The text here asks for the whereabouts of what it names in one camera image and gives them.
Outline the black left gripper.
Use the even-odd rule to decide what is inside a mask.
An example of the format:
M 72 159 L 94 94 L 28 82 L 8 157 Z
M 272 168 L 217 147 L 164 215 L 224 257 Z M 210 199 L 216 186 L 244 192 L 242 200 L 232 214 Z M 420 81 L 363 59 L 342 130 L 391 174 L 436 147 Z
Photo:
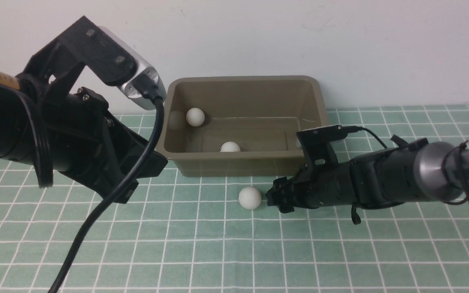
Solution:
M 106 198 L 129 173 L 148 141 L 118 121 L 104 97 L 86 87 L 61 106 L 44 103 L 53 168 Z

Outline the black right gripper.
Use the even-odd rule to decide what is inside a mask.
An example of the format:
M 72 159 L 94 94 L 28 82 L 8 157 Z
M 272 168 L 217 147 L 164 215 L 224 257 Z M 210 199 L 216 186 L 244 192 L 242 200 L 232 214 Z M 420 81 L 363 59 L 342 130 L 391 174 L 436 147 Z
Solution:
M 355 203 L 355 190 L 350 162 L 302 167 L 288 179 L 273 181 L 266 192 L 268 206 L 277 206 L 281 213 L 295 208 L 316 209 L 329 206 L 349 206 Z

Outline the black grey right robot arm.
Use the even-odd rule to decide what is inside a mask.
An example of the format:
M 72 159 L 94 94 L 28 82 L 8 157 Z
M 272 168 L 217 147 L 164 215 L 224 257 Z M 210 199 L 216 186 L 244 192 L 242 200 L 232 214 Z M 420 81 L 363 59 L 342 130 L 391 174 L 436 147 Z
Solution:
M 281 213 L 295 208 L 352 206 L 363 210 L 411 202 L 451 202 L 469 188 L 469 148 L 419 139 L 347 162 L 305 166 L 291 179 L 276 179 L 267 204 Z

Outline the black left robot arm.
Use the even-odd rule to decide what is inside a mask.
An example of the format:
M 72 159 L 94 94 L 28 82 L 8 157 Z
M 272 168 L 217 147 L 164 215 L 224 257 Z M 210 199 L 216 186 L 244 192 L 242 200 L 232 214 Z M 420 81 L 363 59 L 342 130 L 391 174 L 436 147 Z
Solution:
M 32 165 L 36 158 L 33 132 L 16 92 L 39 108 L 44 85 L 0 72 L 0 159 Z M 53 169 L 106 198 L 129 173 L 147 146 L 108 111 L 108 102 L 84 88 L 68 94 L 59 106 L 40 108 Z

